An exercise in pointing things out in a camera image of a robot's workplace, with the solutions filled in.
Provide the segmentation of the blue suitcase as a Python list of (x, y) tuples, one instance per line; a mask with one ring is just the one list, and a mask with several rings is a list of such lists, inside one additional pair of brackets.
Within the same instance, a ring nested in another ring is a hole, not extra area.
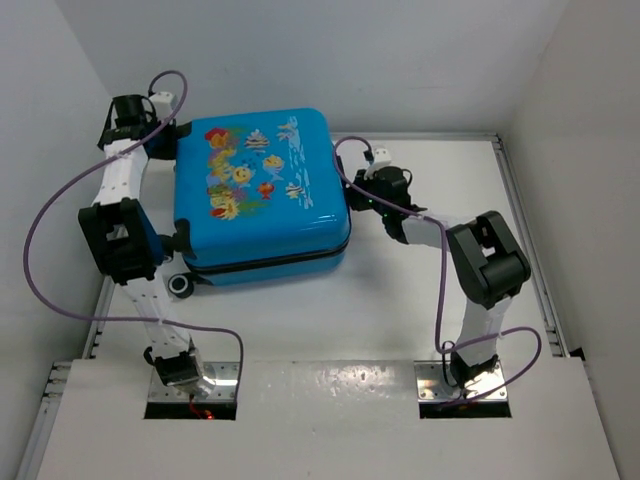
[(313, 108), (195, 119), (179, 128), (168, 290), (335, 269), (351, 221), (325, 116)]

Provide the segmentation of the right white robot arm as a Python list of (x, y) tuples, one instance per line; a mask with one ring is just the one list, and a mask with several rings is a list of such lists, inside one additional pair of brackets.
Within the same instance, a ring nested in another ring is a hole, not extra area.
[(453, 262), (467, 303), (449, 371), (463, 388), (495, 367), (505, 312), (529, 280), (531, 267), (499, 212), (490, 210), (470, 219), (428, 215), (412, 203), (410, 183), (396, 166), (360, 169), (345, 189), (347, 203), (354, 211), (378, 213), (393, 240), (439, 248), (444, 259)]

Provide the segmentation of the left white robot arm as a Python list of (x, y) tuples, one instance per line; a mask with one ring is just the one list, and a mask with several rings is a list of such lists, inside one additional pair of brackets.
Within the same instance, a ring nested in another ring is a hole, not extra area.
[(157, 125), (117, 120), (105, 129), (100, 145), (115, 160), (105, 167), (98, 194), (78, 212), (78, 221), (99, 271), (121, 286), (144, 321), (150, 340), (146, 358), (160, 381), (193, 395), (202, 364), (191, 334), (175, 325), (177, 316), (157, 274), (165, 250), (139, 201), (149, 155), (136, 143)]

